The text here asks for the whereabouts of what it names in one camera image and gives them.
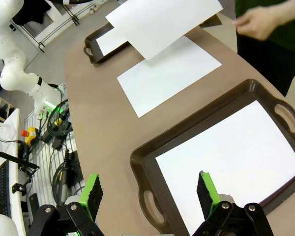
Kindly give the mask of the person's right hand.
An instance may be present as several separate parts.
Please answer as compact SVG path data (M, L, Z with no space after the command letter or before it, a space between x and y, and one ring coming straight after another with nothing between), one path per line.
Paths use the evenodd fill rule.
M265 41L278 27L278 19L275 7L255 7L236 18L233 24L238 34Z

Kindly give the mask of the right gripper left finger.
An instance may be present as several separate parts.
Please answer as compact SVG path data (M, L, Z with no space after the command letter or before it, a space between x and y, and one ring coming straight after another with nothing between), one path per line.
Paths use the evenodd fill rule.
M104 235L96 224L96 216L103 197L98 174L91 174L77 202L56 208L42 205L34 216L29 236Z

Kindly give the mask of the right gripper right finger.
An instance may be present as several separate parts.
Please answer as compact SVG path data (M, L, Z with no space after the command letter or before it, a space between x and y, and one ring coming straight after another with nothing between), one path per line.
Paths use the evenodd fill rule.
M262 207L248 203L238 207L221 200L209 173L200 171L197 194L204 222L195 236L272 236L273 232Z

